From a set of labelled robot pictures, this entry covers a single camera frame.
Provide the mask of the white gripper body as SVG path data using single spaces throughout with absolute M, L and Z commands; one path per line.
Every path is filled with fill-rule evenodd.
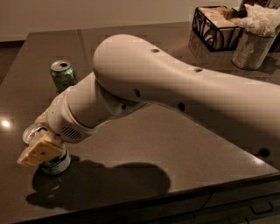
M 64 142 L 76 144 L 92 136 L 95 128 L 84 126 L 73 116 L 69 104 L 70 91 L 69 87 L 57 95 L 35 123 L 42 124 Z

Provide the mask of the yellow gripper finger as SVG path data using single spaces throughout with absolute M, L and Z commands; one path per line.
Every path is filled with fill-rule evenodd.
M 64 150 L 64 142 L 49 136 L 34 137 L 24 141 L 26 148 L 19 156 L 20 165 L 37 167 L 44 162 L 60 156 Z

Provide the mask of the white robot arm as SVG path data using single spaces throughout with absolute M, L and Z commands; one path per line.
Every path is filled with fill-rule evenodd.
M 280 148 L 277 85 L 191 66 L 144 39 L 118 34 L 97 46 L 92 73 L 56 96 L 24 131 L 18 163 L 42 165 L 63 155 L 67 143 L 146 104 L 173 109 L 249 151 Z

